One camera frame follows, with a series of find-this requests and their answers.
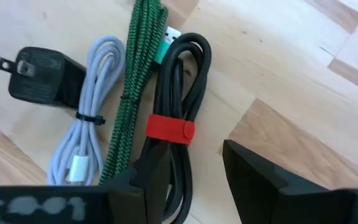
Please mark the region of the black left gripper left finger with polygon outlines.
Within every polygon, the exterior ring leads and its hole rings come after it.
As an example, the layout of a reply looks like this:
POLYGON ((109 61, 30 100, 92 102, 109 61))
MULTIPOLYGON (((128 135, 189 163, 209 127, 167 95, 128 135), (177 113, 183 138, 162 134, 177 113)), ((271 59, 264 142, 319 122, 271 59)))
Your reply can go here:
POLYGON ((111 224, 162 224, 170 181, 169 143, 161 142, 105 182, 111 224))

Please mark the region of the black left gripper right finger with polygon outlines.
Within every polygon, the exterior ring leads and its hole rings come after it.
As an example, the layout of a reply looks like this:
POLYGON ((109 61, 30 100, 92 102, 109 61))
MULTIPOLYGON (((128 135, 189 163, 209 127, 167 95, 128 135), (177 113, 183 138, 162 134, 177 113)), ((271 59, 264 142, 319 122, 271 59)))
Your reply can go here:
POLYGON ((242 224, 358 224, 358 189, 326 189, 233 140, 223 161, 242 224))

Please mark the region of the black charger plug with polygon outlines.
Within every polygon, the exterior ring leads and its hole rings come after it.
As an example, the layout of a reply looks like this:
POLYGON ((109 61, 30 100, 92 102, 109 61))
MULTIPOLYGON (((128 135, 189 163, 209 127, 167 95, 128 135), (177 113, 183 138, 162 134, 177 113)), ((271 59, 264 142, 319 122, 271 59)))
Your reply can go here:
POLYGON ((69 56, 41 47, 24 47, 15 61, 0 57, 11 74, 8 92, 22 101, 77 109, 86 68, 69 56))

